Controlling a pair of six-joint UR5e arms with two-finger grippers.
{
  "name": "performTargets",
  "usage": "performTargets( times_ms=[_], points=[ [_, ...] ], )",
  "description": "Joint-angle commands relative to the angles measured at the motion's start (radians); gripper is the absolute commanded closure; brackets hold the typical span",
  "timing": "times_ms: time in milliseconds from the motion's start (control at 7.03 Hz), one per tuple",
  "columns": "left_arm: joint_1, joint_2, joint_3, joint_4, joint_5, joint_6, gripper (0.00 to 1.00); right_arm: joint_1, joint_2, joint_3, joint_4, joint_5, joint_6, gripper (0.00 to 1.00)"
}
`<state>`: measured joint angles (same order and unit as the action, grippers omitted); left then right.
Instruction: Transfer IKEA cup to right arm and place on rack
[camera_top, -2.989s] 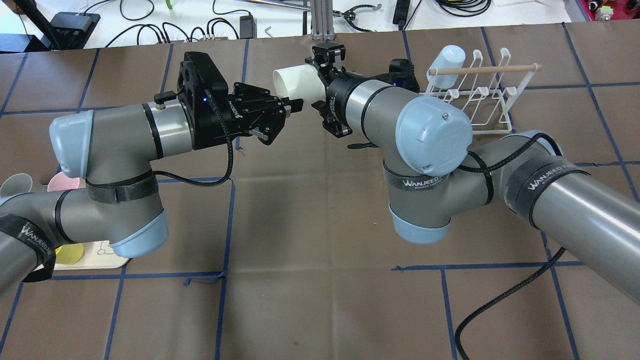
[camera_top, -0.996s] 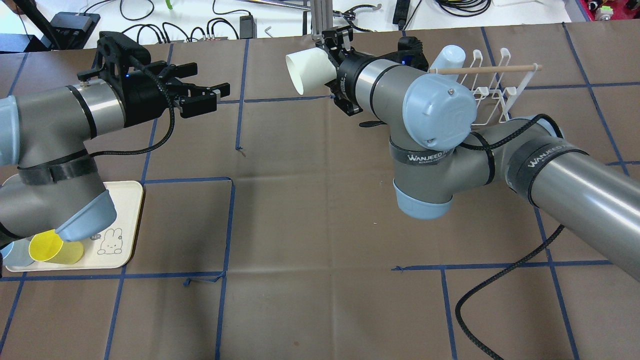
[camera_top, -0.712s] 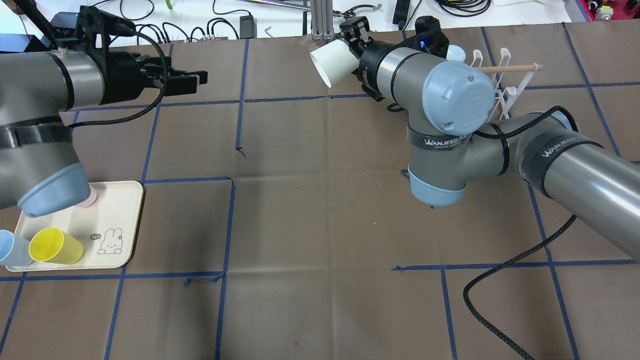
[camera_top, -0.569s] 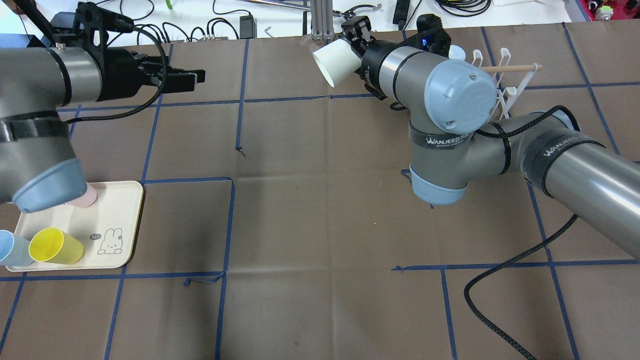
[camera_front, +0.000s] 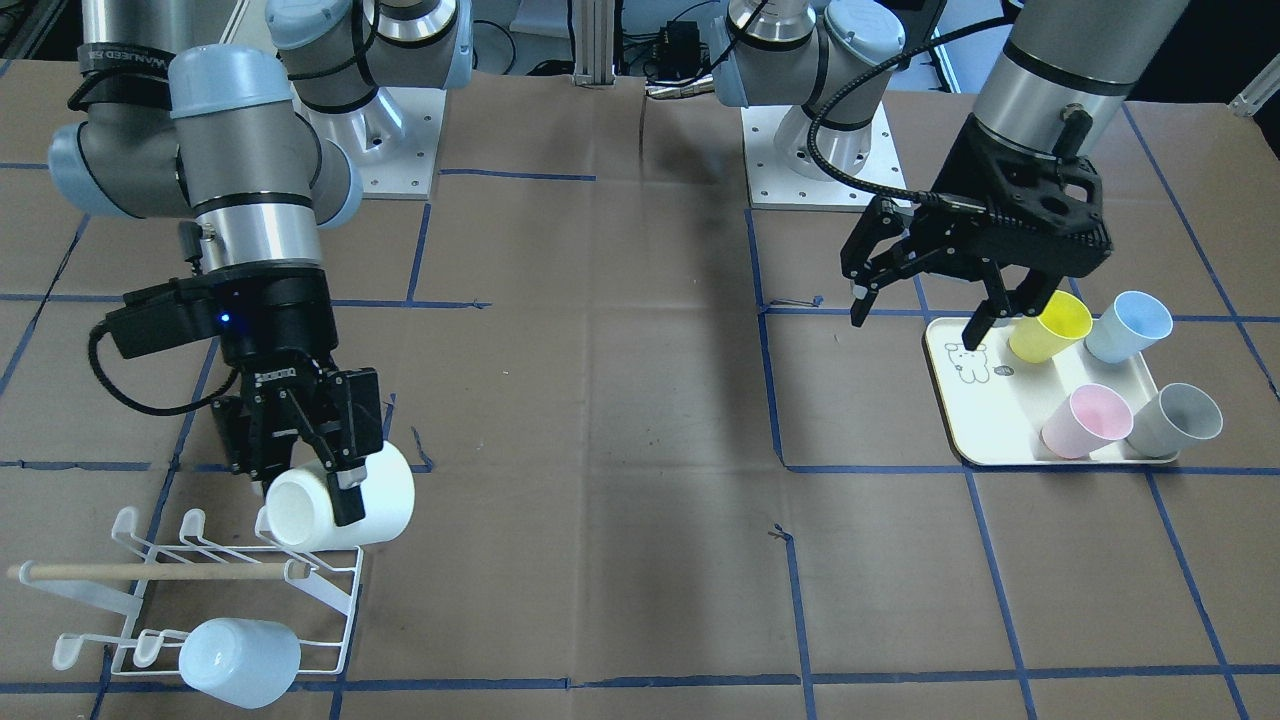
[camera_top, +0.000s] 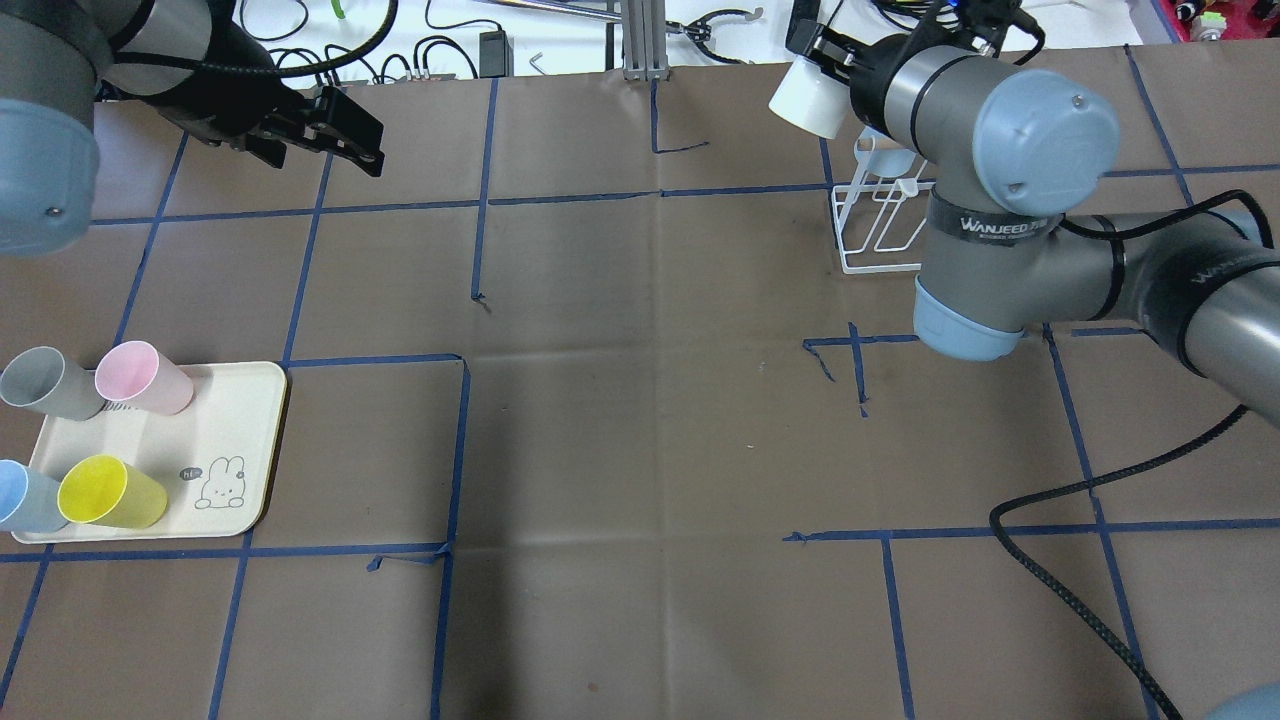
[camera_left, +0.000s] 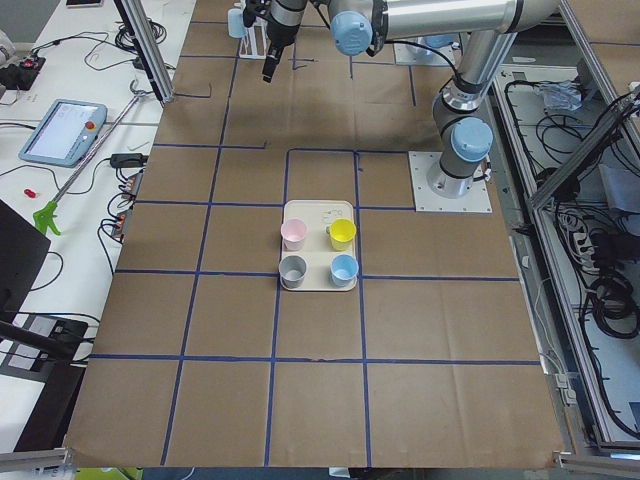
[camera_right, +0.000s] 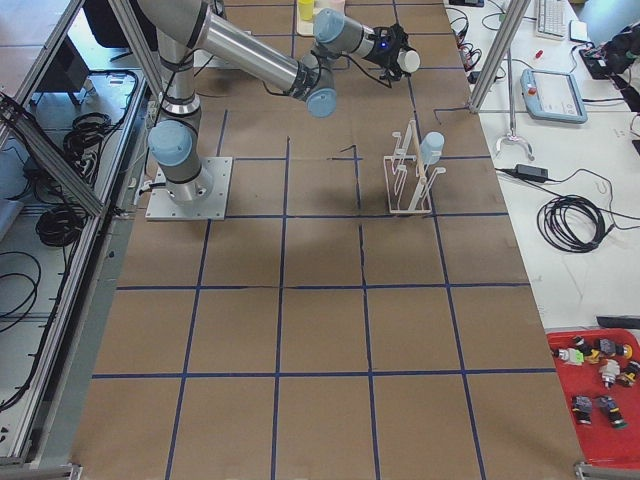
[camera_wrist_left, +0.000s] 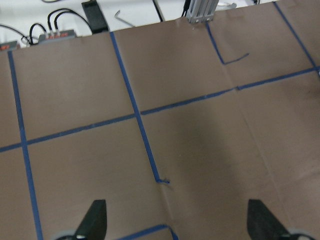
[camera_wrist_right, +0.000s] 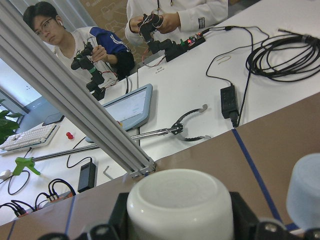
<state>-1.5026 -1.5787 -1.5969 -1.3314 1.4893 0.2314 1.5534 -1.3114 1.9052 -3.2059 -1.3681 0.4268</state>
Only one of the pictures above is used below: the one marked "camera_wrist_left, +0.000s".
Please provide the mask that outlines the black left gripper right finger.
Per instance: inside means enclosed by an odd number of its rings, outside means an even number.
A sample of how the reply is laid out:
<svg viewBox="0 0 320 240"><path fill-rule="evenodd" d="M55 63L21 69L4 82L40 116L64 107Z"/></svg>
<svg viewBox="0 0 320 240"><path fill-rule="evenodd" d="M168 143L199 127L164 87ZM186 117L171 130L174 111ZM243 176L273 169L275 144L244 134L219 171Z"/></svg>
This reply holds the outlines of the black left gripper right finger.
<svg viewBox="0 0 320 240"><path fill-rule="evenodd" d="M289 240L291 235L259 199L249 199L247 232L251 240Z"/></svg>

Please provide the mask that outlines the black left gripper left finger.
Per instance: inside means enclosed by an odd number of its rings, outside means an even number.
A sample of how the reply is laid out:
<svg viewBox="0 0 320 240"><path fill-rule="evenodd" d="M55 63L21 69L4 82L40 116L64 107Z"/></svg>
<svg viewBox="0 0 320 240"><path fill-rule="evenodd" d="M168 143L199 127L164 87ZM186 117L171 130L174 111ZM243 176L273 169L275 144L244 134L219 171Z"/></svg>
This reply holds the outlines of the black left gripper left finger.
<svg viewBox="0 0 320 240"><path fill-rule="evenodd" d="M74 233L75 240L104 240L107 234L107 203L94 200Z"/></svg>

